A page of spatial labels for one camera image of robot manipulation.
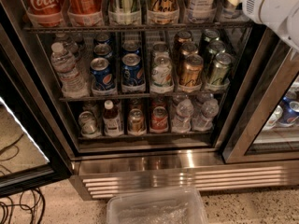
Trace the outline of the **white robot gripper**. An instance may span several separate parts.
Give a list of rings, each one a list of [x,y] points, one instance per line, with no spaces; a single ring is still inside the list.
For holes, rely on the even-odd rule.
[[[223,0],[236,7],[240,0]],[[299,51],[299,0],[241,0],[243,13],[271,29],[282,41]]]

